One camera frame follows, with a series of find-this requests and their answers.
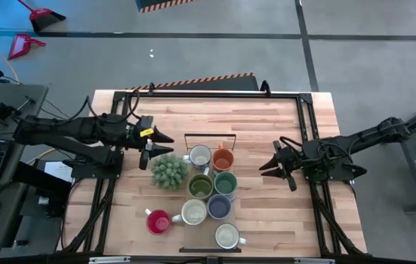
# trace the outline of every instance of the concrete floor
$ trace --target concrete floor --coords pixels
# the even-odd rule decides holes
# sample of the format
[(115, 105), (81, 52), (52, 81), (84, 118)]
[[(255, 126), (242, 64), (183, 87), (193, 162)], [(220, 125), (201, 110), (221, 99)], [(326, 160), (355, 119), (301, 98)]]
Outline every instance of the concrete floor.
[[(52, 32), (300, 33), (294, 0), (196, 0), (147, 14), (137, 12), (134, 0), (27, 2), (68, 17)], [(302, 0), (302, 5), (309, 34), (416, 35), (416, 0)], [(0, 30), (30, 31), (27, 17), (16, 1), (0, 0)], [(229, 73), (253, 72), (274, 90), (310, 91), (301, 40), (39, 39), (48, 45), (11, 63), (23, 83), (49, 86), (48, 99), (67, 113), (95, 89)], [(0, 37), (2, 54), (11, 41)], [(318, 88), (332, 93), (343, 134), (416, 111), (416, 41), (311, 40), (310, 50)], [(12, 77), (1, 59), (0, 69)], [(27, 147), (23, 159), (45, 149)], [(402, 211), (416, 203), (416, 187), (400, 147), (375, 147), (354, 161), (368, 168), (355, 186), (368, 251), (416, 260), (416, 214)]]

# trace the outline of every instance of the succulent plant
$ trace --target succulent plant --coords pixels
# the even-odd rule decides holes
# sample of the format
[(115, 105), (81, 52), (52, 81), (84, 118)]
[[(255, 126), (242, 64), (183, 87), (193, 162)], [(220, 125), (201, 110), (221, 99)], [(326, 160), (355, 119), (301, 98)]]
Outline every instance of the succulent plant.
[(159, 188), (178, 190), (186, 179), (188, 166), (175, 155), (162, 155), (154, 161), (153, 182)]

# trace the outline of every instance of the hazard stripe tape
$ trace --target hazard stripe tape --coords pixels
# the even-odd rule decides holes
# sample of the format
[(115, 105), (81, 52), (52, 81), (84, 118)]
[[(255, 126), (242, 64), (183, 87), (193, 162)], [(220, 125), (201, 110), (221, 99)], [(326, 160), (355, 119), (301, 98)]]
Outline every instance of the hazard stripe tape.
[(168, 2), (162, 3), (162, 4), (154, 4), (154, 5), (151, 5), (149, 7), (144, 7), (142, 9), (140, 9), (139, 11), (140, 12), (152, 12), (152, 11), (164, 9), (164, 8), (167, 8), (167, 7), (173, 7), (173, 6), (176, 6), (176, 5), (179, 5), (179, 4), (186, 4), (186, 3), (189, 3), (189, 2), (192, 2), (192, 1), (194, 1), (194, 0), (173, 0), (173, 1), (168, 1)]
[[(253, 76), (253, 73), (239, 73), (239, 74), (230, 74), (226, 76), (217, 76), (217, 77), (210, 77), (210, 78), (198, 78), (198, 79), (192, 79), (192, 80), (186, 80), (186, 81), (173, 81), (165, 84), (155, 84), (154, 86), (156, 88), (162, 88), (162, 87), (172, 87), (182, 84), (196, 84), (196, 83), (202, 83), (206, 81), (217, 81), (217, 80), (225, 80), (229, 78), (240, 78), (240, 77), (248, 77)], [(132, 87), (127, 89), (149, 89), (149, 86), (146, 85), (144, 87)]]

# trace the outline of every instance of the yellow label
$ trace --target yellow label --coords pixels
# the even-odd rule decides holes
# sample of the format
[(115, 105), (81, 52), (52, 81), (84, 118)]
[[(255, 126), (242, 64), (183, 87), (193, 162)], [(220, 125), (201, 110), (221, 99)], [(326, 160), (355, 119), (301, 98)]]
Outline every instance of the yellow label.
[(146, 129), (144, 131), (141, 131), (141, 133), (139, 133), (139, 135), (141, 137), (143, 137), (143, 136), (148, 136), (148, 135), (150, 135), (152, 133), (154, 133), (154, 130), (152, 128), (149, 128), (149, 129)]

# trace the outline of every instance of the wooden table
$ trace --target wooden table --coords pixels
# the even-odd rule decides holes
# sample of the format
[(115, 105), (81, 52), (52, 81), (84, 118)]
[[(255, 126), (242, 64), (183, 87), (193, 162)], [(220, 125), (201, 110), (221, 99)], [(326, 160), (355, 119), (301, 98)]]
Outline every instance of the wooden table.
[[(97, 90), (93, 107), (109, 112), (114, 90)], [(315, 115), (321, 137), (340, 133), (330, 93), (313, 93)], [(310, 190), (301, 172), (293, 174), (297, 190), (273, 177), (262, 177), (258, 168), (273, 154), (280, 136), (301, 141), (294, 100), (227, 98), (141, 98), (137, 114), (153, 115), (154, 125), (175, 140), (170, 147), (185, 155), (185, 133), (235, 133), (234, 174), (238, 178), (238, 199), (234, 202), (235, 225), (247, 239), (235, 257), (318, 257), (319, 249)], [(210, 145), (219, 141), (203, 142)], [(105, 254), (170, 255), (184, 244), (184, 226), (175, 224), (164, 235), (151, 235), (145, 226), (145, 208), (180, 213), (186, 201), (185, 188), (163, 191), (151, 181), (148, 170), (138, 169), (139, 153), (125, 153), (122, 177), (117, 181), (106, 238)], [(83, 180), (73, 191), (65, 223), (65, 243), (82, 228), (89, 217), (95, 180)], [(337, 222), (357, 248), (365, 252), (360, 217), (352, 190), (344, 183), (330, 182)], [(332, 249), (328, 225), (324, 225), (327, 246)], [(95, 247), (99, 232), (94, 233)]]

